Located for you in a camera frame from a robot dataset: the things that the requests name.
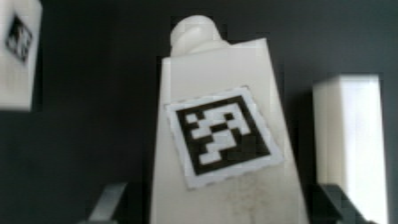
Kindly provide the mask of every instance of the black background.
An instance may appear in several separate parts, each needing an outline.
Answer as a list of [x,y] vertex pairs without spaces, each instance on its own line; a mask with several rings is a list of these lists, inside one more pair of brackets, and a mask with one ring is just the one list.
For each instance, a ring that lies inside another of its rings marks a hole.
[[105,184],[119,181],[139,186],[133,206],[148,211],[160,59],[176,22],[203,14],[231,43],[268,39],[306,195],[316,174],[311,86],[338,73],[380,74],[396,223],[398,2],[46,0],[43,5],[34,112],[0,112],[0,222],[76,223]]

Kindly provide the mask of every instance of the black and white marker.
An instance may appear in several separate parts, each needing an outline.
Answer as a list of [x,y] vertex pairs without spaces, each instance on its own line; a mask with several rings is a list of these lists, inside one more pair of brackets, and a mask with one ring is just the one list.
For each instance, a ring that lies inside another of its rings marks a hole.
[[0,0],[0,110],[30,110],[41,3]]
[[265,39],[188,17],[162,64],[153,224],[307,224]]

